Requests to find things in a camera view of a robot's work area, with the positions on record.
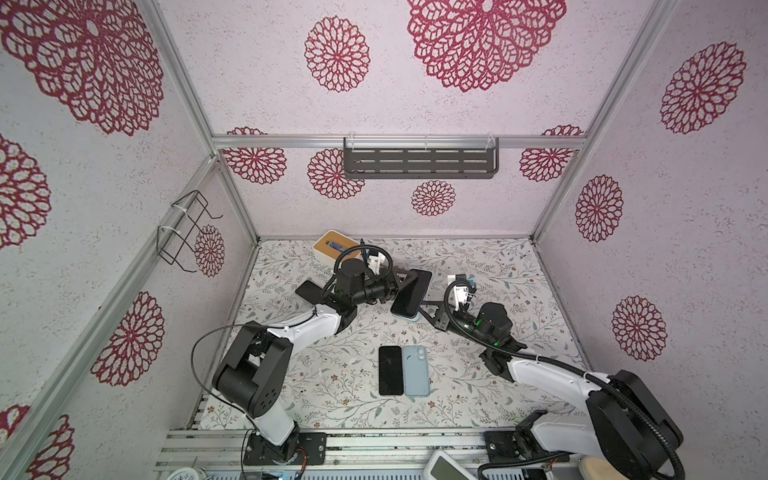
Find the white device at bottom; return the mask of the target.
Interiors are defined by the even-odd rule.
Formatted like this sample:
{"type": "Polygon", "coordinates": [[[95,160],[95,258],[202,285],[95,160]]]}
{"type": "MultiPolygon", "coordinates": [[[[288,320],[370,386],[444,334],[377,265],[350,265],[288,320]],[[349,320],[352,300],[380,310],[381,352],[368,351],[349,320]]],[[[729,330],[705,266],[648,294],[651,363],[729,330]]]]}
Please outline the white device at bottom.
{"type": "Polygon", "coordinates": [[[477,477],[462,467],[444,450],[436,450],[422,471],[424,480],[476,480],[477,477]]]}

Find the white round clock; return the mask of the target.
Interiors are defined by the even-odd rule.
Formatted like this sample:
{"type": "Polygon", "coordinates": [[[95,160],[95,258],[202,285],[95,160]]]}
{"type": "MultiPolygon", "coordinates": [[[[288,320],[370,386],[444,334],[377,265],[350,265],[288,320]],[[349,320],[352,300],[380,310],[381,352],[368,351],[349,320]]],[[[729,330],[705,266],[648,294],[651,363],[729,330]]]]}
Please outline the white round clock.
{"type": "Polygon", "coordinates": [[[192,467],[182,467],[170,473],[167,480],[199,480],[200,473],[192,467]]]}

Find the grey wall shelf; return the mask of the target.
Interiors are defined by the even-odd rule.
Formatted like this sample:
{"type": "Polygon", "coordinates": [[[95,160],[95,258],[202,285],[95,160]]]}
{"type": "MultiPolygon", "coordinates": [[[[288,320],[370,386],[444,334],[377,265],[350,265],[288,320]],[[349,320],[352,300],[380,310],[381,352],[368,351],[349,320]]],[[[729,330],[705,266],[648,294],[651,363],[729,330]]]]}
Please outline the grey wall shelf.
{"type": "Polygon", "coordinates": [[[495,140],[481,148],[367,147],[343,140],[342,166],[356,180],[485,180],[499,171],[495,140]]]}

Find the metal base rail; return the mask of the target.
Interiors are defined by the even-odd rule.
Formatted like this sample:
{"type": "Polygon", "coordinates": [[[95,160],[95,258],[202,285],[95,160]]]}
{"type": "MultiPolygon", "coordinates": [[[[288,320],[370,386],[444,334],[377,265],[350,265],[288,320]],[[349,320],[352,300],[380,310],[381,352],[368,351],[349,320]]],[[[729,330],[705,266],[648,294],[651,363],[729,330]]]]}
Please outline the metal base rail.
{"type": "MultiPolygon", "coordinates": [[[[323,462],[308,466],[306,476],[331,470],[420,471],[436,450],[443,450],[461,466],[474,469],[488,461],[490,451],[485,431],[476,428],[324,429],[322,432],[327,435],[324,446],[313,446],[307,451],[313,456],[321,455],[323,462]]],[[[294,465],[245,465],[245,434],[244,430],[172,430],[152,470],[158,478],[165,478],[182,467],[235,474],[300,470],[300,460],[294,465]]]]}

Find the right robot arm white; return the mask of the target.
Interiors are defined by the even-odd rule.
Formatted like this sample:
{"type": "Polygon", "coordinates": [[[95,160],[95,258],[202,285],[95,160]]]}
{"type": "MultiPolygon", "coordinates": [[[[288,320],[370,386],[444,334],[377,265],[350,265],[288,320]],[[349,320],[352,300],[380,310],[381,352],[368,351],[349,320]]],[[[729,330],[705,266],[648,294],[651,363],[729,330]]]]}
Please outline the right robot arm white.
{"type": "Polygon", "coordinates": [[[571,414],[536,410],[507,434],[499,446],[487,446],[485,472],[566,460],[575,455],[607,461],[627,479],[671,479],[686,470],[677,450],[684,436],[656,396],[636,374],[588,372],[549,357],[529,353],[510,336],[504,307],[485,304],[478,316],[434,302],[427,317],[436,329],[483,346],[481,358],[496,376],[533,386],[573,407],[571,414]]]}

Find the white tissue box wooden lid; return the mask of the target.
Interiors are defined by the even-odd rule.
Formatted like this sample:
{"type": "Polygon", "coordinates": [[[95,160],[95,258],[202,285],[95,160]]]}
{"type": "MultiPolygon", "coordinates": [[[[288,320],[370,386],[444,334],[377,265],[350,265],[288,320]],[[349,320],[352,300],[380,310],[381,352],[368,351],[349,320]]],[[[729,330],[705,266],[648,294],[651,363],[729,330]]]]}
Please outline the white tissue box wooden lid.
{"type": "Polygon", "coordinates": [[[357,245],[358,242],[354,239],[338,231],[329,230],[313,244],[312,252],[321,264],[333,267],[345,250],[357,245]]]}

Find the beige sponge block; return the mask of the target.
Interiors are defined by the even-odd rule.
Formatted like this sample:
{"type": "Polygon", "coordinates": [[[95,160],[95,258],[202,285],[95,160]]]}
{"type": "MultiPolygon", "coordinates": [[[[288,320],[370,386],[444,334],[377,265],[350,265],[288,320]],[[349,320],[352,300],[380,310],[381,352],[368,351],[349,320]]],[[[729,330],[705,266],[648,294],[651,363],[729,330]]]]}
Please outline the beige sponge block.
{"type": "Polygon", "coordinates": [[[628,480],[608,461],[597,457],[583,457],[578,465],[584,480],[628,480]]]}

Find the light blue phone case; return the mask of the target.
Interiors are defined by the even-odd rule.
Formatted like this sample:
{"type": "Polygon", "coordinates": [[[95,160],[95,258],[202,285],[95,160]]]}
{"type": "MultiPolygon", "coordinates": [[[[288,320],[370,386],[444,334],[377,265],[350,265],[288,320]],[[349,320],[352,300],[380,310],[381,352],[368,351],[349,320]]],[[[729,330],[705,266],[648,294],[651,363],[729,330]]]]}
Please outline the light blue phone case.
{"type": "Polygon", "coordinates": [[[420,345],[402,349],[404,394],[409,397],[427,397],[430,379],[427,349],[420,345]]]}

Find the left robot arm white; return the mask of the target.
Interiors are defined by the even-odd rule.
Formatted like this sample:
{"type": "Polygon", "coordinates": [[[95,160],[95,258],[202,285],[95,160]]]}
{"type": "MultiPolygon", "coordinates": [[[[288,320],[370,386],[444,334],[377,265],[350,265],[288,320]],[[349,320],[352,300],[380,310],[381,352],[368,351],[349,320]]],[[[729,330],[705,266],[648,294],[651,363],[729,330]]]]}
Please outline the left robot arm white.
{"type": "Polygon", "coordinates": [[[278,401],[292,357],[348,328],[358,306],[392,301],[416,279],[415,271],[392,265],[376,273],[359,258],[337,263],[325,286],[306,281],[297,289],[312,303],[308,311],[273,326],[251,321],[240,328],[213,388],[244,411],[268,445],[294,445],[298,425],[278,401]]]}

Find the black phone with screen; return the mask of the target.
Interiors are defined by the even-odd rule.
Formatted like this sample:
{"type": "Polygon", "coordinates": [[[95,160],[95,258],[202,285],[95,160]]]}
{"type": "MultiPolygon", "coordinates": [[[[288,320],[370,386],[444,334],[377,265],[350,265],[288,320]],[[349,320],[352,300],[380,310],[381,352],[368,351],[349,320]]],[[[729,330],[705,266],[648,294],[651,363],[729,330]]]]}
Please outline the black phone with screen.
{"type": "Polygon", "coordinates": [[[404,394],[402,349],[399,346],[381,346],[378,350],[379,385],[381,396],[404,394]]]}

